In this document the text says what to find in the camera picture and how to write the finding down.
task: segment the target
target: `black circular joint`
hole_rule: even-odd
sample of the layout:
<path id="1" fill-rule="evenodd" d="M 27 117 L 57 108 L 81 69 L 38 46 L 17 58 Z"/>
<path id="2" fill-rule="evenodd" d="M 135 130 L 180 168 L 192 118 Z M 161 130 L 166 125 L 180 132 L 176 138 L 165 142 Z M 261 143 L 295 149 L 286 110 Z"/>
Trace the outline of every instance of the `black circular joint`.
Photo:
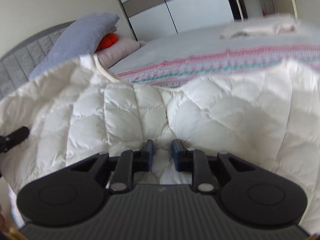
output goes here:
<path id="1" fill-rule="evenodd" d="M 230 215 L 256 227 L 296 223 L 307 206 L 298 185 L 267 171 L 239 173 L 222 188 L 220 199 Z"/>
<path id="2" fill-rule="evenodd" d="M 104 199 L 105 189 L 86 172 L 61 172 L 26 185 L 18 195 L 17 205 L 34 224 L 64 227 L 94 216 Z"/>

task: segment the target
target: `white quilted blanket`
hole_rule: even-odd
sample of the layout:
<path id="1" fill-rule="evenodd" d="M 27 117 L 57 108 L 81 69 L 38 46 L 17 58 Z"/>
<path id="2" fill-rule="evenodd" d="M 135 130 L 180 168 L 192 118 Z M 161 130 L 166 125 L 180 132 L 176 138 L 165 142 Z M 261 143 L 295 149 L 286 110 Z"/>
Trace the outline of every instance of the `white quilted blanket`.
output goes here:
<path id="1" fill-rule="evenodd" d="M 228 151 L 303 187 L 302 226 L 320 232 L 320 76 L 294 61 L 263 72 L 204 76 L 177 89 L 118 80 L 85 56 L 44 74 L 0 102 L 0 134 L 28 126 L 29 138 L 0 155 L 17 193 L 25 184 L 100 151 L 111 156 L 155 143 L 140 180 L 189 183 L 170 145 Z"/>

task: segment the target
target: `gray pillow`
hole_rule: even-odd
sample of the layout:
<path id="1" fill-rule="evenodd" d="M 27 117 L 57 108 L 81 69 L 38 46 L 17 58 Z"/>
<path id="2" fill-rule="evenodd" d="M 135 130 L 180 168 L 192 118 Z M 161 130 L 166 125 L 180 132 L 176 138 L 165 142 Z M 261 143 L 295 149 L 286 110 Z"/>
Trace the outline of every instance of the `gray pillow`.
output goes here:
<path id="1" fill-rule="evenodd" d="M 93 13 L 71 24 L 58 38 L 51 51 L 30 73 L 29 79 L 83 54 L 93 54 L 102 38 L 116 31 L 119 16 L 113 13 Z"/>

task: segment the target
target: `gray padded headboard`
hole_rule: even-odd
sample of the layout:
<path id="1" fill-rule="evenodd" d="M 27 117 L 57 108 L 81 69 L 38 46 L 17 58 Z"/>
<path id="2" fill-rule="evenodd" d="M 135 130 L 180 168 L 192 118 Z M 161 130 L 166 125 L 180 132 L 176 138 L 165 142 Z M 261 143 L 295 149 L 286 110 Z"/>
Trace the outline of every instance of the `gray padded headboard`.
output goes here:
<path id="1" fill-rule="evenodd" d="M 63 23 L 33 35 L 0 59 L 0 99 L 28 81 L 31 71 L 45 59 L 71 23 Z"/>

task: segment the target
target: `wardrobe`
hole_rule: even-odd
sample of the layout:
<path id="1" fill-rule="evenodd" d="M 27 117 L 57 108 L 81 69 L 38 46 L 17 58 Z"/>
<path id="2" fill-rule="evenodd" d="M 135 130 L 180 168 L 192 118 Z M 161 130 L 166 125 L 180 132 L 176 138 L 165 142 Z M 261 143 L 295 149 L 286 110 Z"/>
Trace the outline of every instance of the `wardrobe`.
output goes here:
<path id="1" fill-rule="evenodd" d="M 120 0 L 138 40 L 150 41 L 234 19 L 229 0 Z"/>

